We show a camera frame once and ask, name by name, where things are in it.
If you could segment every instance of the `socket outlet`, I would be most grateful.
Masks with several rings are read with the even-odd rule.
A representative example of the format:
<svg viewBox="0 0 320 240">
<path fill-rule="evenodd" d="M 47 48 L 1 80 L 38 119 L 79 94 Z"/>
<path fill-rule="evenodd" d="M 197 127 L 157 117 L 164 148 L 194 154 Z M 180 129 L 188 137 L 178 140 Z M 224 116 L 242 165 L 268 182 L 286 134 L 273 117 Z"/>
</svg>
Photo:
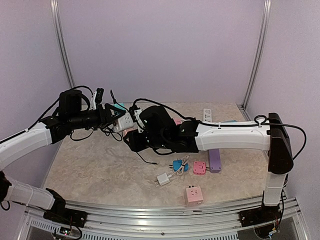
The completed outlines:
<svg viewBox="0 0 320 240">
<path fill-rule="evenodd" d="M 193 173 L 195 175 L 205 175 L 206 170 L 206 163 L 204 161 L 195 161 L 193 163 Z"/>
<path fill-rule="evenodd" d="M 134 121 L 132 120 L 130 113 L 127 112 L 125 115 L 116 120 L 116 124 L 113 127 L 113 131 L 115 133 L 120 133 L 126 129 L 133 128 L 133 126 Z"/>
<path fill-rule="evenodd" d="M 201 187 L 192 186 L 185 189 L 184 193 L 185 204 L 187 207 L 194 207 L 201 204 L 204 201 Z"/>
</svg>

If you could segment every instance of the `white cable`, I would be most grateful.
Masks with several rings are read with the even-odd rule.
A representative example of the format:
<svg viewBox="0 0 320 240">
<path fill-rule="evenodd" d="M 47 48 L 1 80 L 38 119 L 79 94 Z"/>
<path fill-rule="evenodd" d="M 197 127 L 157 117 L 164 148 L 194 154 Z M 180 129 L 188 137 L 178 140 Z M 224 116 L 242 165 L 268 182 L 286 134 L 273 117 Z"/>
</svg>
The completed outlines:
<svg viewBox="0 0 320 240">
<path fill-rule="evenodd" d="M 32 197 L 34 196 L 34 189 L 29 184 L 27 184 L 27 186 L 31 189 L 31 195 L 30 195 L 29 201 L 26 203 L 26 206 L 28 207 Z"/>
<path fill-rule="evenodd" d="M 269 236 L 268 238 L 261 238 L 261 237 L 259 237 L 259 236 L 257 235 L 256 231 L 255 231 L 255 228 L 253 228 L 253 231 L 254 231 L 254 234 L 256 235 L 256 237 L 257 237 L 258 239 L 261 239 L 261 240 L 269 240 L 269 239 L 271 239 L 270 236 Z"/>
<path fill-rule="evenodd" d="M 177 176 L 182 176 L 182 174 L 184 174 L 185 166 L 187 165 L 187 163 L 189 161 L 189 157 L 190 157 L 190 155 L 186 155 L 183 157 L 181 166 L 178 168 L 177 171 L 174 171 L 173 174 L 176 174 Z"/>
</svg>

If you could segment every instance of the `teal power strip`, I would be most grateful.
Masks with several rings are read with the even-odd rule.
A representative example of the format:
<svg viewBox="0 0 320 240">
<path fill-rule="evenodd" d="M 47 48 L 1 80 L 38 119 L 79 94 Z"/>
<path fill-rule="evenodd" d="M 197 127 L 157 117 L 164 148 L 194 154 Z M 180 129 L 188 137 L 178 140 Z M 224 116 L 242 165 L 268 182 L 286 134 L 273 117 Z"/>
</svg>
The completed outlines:
<svg viewBox="0 0 320 240">
<path fill-rule="evenodd" d="M 125 104 L 123 102 L 113 104 L 113 106 L 115 106 L 117 109 L 120 109 L 120 110 L 126 110 L 125 109 Z M 114 111 L 115 115 L 118 115 L 119 113 L 120 112 L 118 112 L 118 111 Z"/>
</svg>

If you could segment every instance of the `purple power strip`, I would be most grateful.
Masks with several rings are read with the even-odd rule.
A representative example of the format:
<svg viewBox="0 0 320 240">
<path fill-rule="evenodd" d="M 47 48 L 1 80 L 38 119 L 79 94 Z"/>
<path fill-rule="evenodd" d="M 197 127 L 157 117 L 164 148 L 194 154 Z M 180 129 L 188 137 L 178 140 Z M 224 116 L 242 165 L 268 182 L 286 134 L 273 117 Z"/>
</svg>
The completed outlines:
<svg viewBox="0 0 320 240">
<path fill-rule="evenodd" d="M 221 172 L 221 159 L 219 149 L 211 149 L 208 151 L 209 154 L 209 170 L 210 173 Z"/>
</svg>

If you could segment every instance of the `white power strip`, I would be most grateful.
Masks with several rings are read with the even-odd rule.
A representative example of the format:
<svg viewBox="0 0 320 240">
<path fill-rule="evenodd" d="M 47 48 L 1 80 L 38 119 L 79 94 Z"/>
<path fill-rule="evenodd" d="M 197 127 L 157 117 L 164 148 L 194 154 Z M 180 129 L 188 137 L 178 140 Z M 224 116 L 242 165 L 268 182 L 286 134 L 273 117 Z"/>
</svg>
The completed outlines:
<svg viewBox="0 0 320 240">
<path fill-rule="evenodd" d="M 203 121 L 212 122 L 212 111 L 211 109 L 204 108 L 203 109 Z"/>
<path fill-rule="evenodd" d="M 132 117 L 130 113 L 126 113 L 122 117 L 118 118 L 115 121 L 115 126 L 113 126 L 113 131 L 115 133 L 120 133 L 123 130 L 130 129 L 134 127 L 134 121 L 132 120 Z"/>
</svg>

